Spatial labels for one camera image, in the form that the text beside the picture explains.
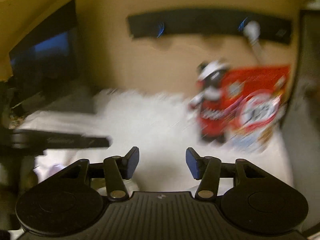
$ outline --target white fluffy surface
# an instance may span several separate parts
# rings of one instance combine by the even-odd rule
[[[144,191],[183,191],[199,184],[192,178],[185,161],[185,151],[193,147],[200,156],[215,156],[234,163],[245,158],[285,183],[292,185],[292,173],[282,136],[277,130],[263,153],[237,152],[228,143],[218,146],[200,140],[196,118],[188,112],[188,100],[180,95],[144,96],[136,91],[104,90],[95,98],[96,115],[36,112],[22,128],[77,132],[111,136],[108,149],[47,150],[38,157],[38,172],[43,178],[55,163],[70,164],[87,158],[91,163],[106,157],[125,155],[133,146],[140,149],[140,162],[134,179]],[[220,194],[232,186],[230,179],[220,182]]]

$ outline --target screw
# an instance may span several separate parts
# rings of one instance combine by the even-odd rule
[[[201,190],[198,192],[198,196],[201,198],[211,198],[213,196],[213,192],[210,190]]]
[[[123,190],[114,190],[110,193],[112,198],[123,198],[126,193]]]

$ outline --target beige wall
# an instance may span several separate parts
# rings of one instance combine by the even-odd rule
[[[18,42],[42,19],[68,0],[57,0],[35,21],[18,33]],[[263,42],[267,64],[292,64],[297,57],[297,18],[302,0],[76,0],[84,38],[90,79],[100,87],[159,91],[197,92],[196,67],[204,60],[226,58],[234,67],[255,65],[256,59],[244,38],[233,36],[176,35],[159,39],[129,37],[126,17],[146,11],[212,6],[243,8],[294,19],[290,46]]]

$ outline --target brown wall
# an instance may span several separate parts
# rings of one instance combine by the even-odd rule
[[[18,42],[42,19],[68,0],[52,3],[15,37]],[[196,66],[204,60],[226,58],[234,67],[255,65],[244,38],[233,36],[176,35],[131,40],[126,17],[146,11],[212,6],[243,8],[294,19],[290,46],[263,42],[267,64],[289,63],[297,57],[297,18],[302,0],[76,0],[80,30],[85,42],[91,79],[100,87],[197,92]]]

